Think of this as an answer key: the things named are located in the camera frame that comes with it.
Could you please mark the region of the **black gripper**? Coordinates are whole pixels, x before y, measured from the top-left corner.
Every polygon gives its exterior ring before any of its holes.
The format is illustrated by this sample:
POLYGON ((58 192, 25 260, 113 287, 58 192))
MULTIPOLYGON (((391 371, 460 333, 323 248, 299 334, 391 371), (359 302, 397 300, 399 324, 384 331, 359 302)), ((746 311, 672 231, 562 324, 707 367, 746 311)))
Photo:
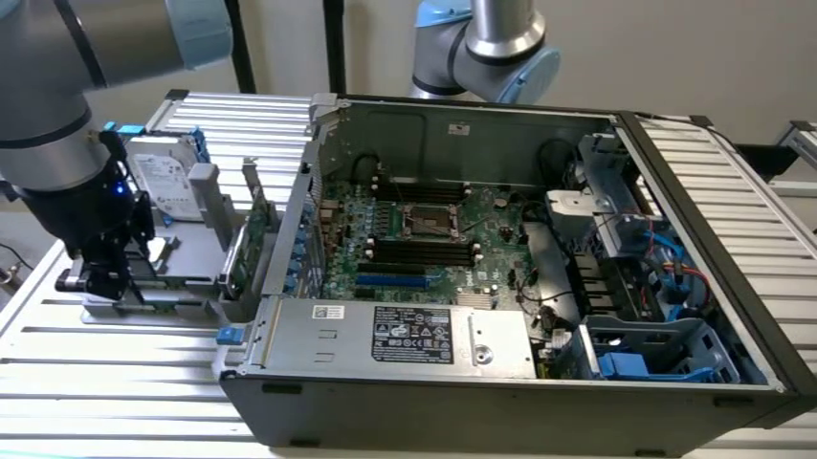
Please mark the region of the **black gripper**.
POLYGON ((60 273, 54 289, 113 301, 132 295, 142 303, 130 263, 148 261, 156 236, 149 194, 125 186, 25 190, 24 204, 77 263, 60 273))

